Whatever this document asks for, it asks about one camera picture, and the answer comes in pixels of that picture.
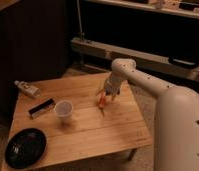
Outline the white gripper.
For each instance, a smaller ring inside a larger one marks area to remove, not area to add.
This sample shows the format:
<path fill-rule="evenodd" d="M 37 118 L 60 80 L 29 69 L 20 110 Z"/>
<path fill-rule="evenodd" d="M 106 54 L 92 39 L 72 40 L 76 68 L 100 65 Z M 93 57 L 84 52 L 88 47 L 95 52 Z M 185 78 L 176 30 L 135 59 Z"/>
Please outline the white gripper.
<path fill-rule="evenodd" d="M 95 94 L 96 96 L 99 96 L 101 93 L 105 94 L 106 92 L 107 95 L 111 95 L 111 102 L 113 102 L 117 96 L 117 93 L 120 91 L 120 87 L 121 77 L 111 73 L 105 80 L 104 87 L 98 87 Z"/>

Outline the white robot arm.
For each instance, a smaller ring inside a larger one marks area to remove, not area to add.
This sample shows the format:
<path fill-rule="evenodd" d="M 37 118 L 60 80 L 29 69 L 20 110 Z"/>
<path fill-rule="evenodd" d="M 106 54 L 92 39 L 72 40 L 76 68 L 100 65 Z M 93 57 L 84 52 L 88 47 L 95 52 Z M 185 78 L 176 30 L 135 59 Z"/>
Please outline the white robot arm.
<path fill-rule="evenodd" d="M 102 90 L 112 97 L 125 80 L 157 99 L 154 171 L 199 171 L 199 93 L 139 71 L 133 59 L 116 58 Z"/>

